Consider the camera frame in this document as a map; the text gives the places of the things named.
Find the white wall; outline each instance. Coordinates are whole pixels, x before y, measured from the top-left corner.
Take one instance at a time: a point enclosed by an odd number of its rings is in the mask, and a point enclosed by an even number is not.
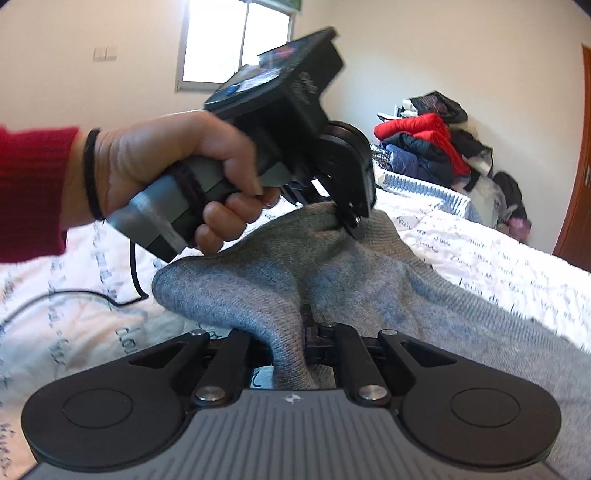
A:
[[[307,0],[296,36],[327,24],[332,0]],[[0,123],[116,127],[201,108],[175,93],[186,0],[10,0],[0,9]],[[114,62],[96,46],[118,45]]]
[[[11,0],[0,9],[0,122],[115,127],[194,109],[174,93],[186,0]],[[530,244],[551,252],[583,125],[581,42],[571,0],[303,0],[295,35],[335,25],[346,70],[325,106],[369,138],[376,112],[433,89],[459,101],[496,167],[519,182]],[[115,62],[95,46],[119,45]]]
[[[375,114],[404,98],[460,102],[521,186],[530,245],[551,252],[579,159],[591,18],[571,0],[339,0],[333,22],[348,67],[325,99],[332,116],[375,140]]]

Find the white bedsheet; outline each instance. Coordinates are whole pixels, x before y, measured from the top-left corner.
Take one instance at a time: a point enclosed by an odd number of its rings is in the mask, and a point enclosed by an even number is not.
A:
[[[379,190],[376,207],[388,213],[401,238],[444,278],[504,309],[535,317],[591,351],[590,274],[433,205],[428,199]],[[293,209],[282,200],[248,232]],[[61,257],[0,265],[0,318],[48,288],[89,288],[119,301],[134,298],[128,255],[122,235],[95,223],[72,230],[68,252]],[[138,276],[148,293],[162,265],[138,249]],[[20,429],[20,413],[35,390],[196,326],[165,312],[152,298],[115,310],[91,297],[58,296],[24,311],[0,330],[0,476],[19,478],[34,464]]]

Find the window frame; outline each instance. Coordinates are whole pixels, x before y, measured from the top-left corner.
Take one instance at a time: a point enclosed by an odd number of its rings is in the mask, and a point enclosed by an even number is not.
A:
[[[290,8],[286,5],[281,5],[273,0],[237,0],[244,1],[246,7],[249,4],[259,4],[263,7],[271,8],[272,10],[281,12],[282,14],[288,15],[290,18],[289,26],[287,27],[287,41],[291,41],[294,32],[294,24],[296,23],[297,10]],[[183,80],[185,56],[187,53],[187,37],[189,34],[189,22],[191,17],[191,0],[186,1],[185,13],[183,16],[183,26],[181,28],[181,41],[178,49],[178,61],[177,61],[177,77],[175,83],[175,92],[203,92],[212,93],[215,92],[221,83],[212,82],[188,82]],[[246,33],[246,18],[244,22],[244,30],[242,32],[242,45],[241,45],[241,60],[242,60],[242,49],[244,48],[244,36]]]

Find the screen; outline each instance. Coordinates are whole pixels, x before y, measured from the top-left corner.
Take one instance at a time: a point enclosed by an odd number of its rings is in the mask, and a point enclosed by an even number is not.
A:
[[[301,38],[261,54],[258,65],[244,65],[217,91],[225,92],[229,96],[235,92],[245,92],[277,78],[304,40],[307,39]]]

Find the red jacket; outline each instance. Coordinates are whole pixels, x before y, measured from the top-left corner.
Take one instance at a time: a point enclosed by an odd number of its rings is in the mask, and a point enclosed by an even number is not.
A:
[[[464,177],[470,174],[470,167],[453,148],[450,142],[452,136],[446,124],[436,113],[394,119],[379,124],[374,128],[374,135],[380,141],[386,140],[399,132],[406,132],[414,137],[422,138],[441,148],[449,156],[453,166],[453,174],[456,177]]]

